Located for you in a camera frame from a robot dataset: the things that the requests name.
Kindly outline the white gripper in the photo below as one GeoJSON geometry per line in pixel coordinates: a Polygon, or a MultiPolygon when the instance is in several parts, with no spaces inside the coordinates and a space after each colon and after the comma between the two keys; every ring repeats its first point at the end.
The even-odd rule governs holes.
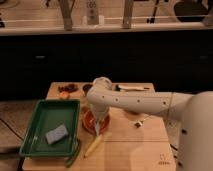
{"type": "Polygon", "coordinates": [[[109,108],[103,105],[92,104],[91,112],[96,121],[102,121],[108,115],[109,108]]]}

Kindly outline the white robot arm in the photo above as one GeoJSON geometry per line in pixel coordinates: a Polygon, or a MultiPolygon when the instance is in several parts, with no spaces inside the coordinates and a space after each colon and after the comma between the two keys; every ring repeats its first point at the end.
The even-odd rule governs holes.
{"type": "Polygon", "coordinates": [[[116,107],[179,120],[176,171],[213,171],[213,91],[115,91],[110,79],[99,77],[86,97],[98,118],[104,118],[110,107],[116,107]]]}

